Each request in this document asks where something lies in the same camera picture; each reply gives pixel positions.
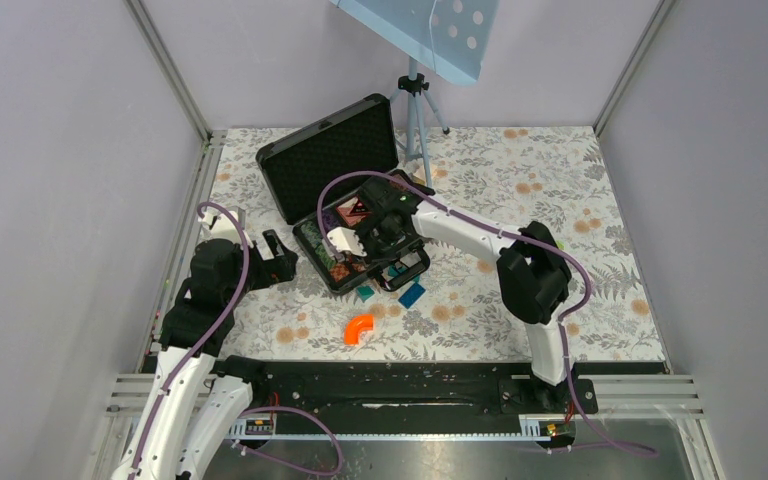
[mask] light blue panel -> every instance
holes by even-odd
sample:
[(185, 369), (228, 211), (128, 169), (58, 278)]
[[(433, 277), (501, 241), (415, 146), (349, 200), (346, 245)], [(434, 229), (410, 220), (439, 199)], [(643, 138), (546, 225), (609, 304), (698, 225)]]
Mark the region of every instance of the light blue panel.
[(455, 85), (478, 81), (499, 0), (331, 0)]

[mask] floral pattern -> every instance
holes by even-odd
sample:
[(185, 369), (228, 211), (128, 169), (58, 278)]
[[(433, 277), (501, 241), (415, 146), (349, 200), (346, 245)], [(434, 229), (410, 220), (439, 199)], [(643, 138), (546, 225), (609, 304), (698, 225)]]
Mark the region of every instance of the floral pattern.
[[(278, 213), (254, 159), (258, 148), (290, 132), (230, 130), (211, 200), (245, 209), (252, 238), (275, 229), (294, 248), (292, 227)], [(577, 359), (664, 359), (591, 128), (452, 128), (449, 135), (432, 129), (429, 151), (434, 188), (452, 205), (514, 225), (543, 222), (587, 267), (593, 298), (567, 324)], [(418, 168), (415, 161), (402, 159), (401, 165), (408, 172)], [(294, 281), (246, 296), (222, 353), (260, 359), (528, 359), (525, 329), (502, 305), (494, 266), (440, 242), (426, 250), (431, 268), (419, 281), (427, 291), (407, 310), (398, 303), (402, 291), (384, 292), (373, 282), (376, 293), (366, 302), (355, 293), (333, 296), (301, 255)], [(568, 304), (583, 293), (577, 275), (570, 287)], [(345, 345), (344, 327), (364, 313), (376, 317), (375, 329), (360, 346)]]

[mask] toolbox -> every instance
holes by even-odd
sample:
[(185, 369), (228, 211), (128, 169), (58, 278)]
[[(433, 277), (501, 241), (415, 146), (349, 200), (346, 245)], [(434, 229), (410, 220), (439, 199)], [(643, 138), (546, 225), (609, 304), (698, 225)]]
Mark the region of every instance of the toolbox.
[[(293, 237), (334, 294), (348, 293), (370, 278), (384, 290), (395, 291), (428, 269), (430, 260), (420, 238), (399, 243), (397, 255), (386, 261), (335, 256), (322, 243), (316, 204), (322, 190), (335, 178), (358, 170), (374, 170), (398, 175), (413, 184), (405, 172), (396, 168), (399, 159), (390, 102), (383, 95), (370, 95), (265, 145), (255, 159), (281, 216), (293, 225)], [(341, 226), (358, 231), (374, 221), (375, 202), (365, 202), (358, 196), (359, 187), (367, 180), (350, 178), (328, 192), (323, 209), (326, 230)], [(387, 182), (378, 178), (372, 181)], [(395, 182), (391, 184), (404, 190)], [(433, 194), (433, 190), (416, 186)], [(416, 198), (404, 191), (401, 198), (405, 196)]]

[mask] tripod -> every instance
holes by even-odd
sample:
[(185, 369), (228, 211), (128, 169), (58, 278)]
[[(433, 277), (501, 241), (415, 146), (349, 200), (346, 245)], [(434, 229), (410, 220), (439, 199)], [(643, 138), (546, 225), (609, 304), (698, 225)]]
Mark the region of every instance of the tripod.
[[(434, 116), (437, 117), (437, 122), (443, 127), (443, 134), (449, 134), (449, 127), (446, 125), (446, 121), (443, 120), (443, 115), (437, 108), (437, 103), (431, 96), (431, 92), (428, 91), (428, 82), (425, 82), (425, 75), (417, 73), (416, 59), (410, 57), (408, 66), (408, 75), (399, 77), (399, 86), (393, 95), (390, 95), (390, 103), (393, 103), (402, 91), (407, 92), (408, 95), (408, 131), (407, 138), (405, 139), (405, 145), (396, 140), (396, 143), (405, 151), (405, 159), (413, 160), (414, 158), (422, 157), (423, 165), (425, 166), (425, 185), (431, 188), (431, 161), (428, 159), (428, 138), (425, 131), (425, 111), (422, 106), (422, 102), (418, 97), (425, 98), (428, 102), (428, 106), (431, 107), (431, 111), (434, 112)], [(416, 142), (414, 138), (414, 130), (419, 128), (419, 145), (422, 152), (417, 153)]]

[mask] black case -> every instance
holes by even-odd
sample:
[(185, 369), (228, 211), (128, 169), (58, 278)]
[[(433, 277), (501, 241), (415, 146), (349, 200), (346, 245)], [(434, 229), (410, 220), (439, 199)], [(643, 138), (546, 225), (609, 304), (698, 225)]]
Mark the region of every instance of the black case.
[[(349, 172), (374, 170), (397, 174), (410, 181), (407, 174), (396, 170), (399, 160), (393, 119), (390, 102), (383, 95), (370, 95), (265, 145), (258, 150), (255, 159), (281, 216), (293, 225), (296, 243), (333, 293), (348, 293), (370, 277), (375, 278), (385, 290), (396, 290), (428, 268), (430, 262), (422, 249), (421, 240), (404, 249), (405, 255), (417, 253), (419, 262), (397, 275), (397, 278), (387, 278), (389, 275), (383, 271), (386, 267), (367, 265), (360, 258), (348, 257), (332, 265), (326, 262), (327, 253), (321, 245), (322, 237), (316, 223), (316, 202), (322, 189), (331, 180)], [(335, 209), (355, 196), (358, 187), (366, 180), (364, 177), (351, 178), (328, 192), (325, 205), (332, 218), (326, 223), (336, 221), (344, 227), (352, 228)], [(345, 276), (337, 279), (338, 275), (344, 273)]]

